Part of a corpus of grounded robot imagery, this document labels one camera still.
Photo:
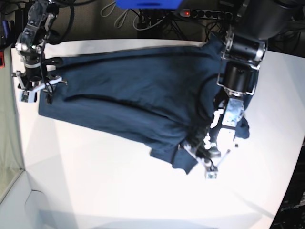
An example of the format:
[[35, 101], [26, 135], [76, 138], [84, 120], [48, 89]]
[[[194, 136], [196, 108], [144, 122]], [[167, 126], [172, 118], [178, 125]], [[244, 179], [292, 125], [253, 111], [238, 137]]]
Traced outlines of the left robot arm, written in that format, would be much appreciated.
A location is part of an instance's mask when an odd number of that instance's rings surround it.
[[268, 42], [282, 32], [292, 31], [290, 22], [304, 7], [302, 0], [240, 0], [229, 25], [221, 56], [224, 71], [217, 74], [219, 91], [213, 100], [213, 115], [199, 136], [182, 141], [173, 153], [172, 166], [189, 173], [202, 164], [210, 177], [237, 139], [247, 139], [250, 127], [244, 116], [254, 95], [260, 65]]

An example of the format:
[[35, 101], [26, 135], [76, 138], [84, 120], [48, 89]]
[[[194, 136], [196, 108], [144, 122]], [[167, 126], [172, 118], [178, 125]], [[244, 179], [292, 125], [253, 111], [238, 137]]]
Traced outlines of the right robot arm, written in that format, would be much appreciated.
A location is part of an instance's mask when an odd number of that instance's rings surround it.
[[[38, 92], [46, 94], [46, 103], [51, 104], [58, 83], [64, 80], [58, 75], [51, 75], [47, 66], [59, 66], [62, 58], [55, 57], [47, 59], [44, 54], [46, 44], [60, 44], [70, 32], [75, 15], [75, 7], [91, 4], [86, 0], [77, 2], [75, 0], [37, 0], [30, 7], [28, 21], [23, 32], [18, 36], [15, 48], [23, 61], [25, 72], [16, 71], [12, 76], [18, 79], [20, 89], [19, 100], [25, 103], [37, 101]], [[70, 19], [66, 32], [59, 37], [52, 29], [59, 9], [70, 8]]]

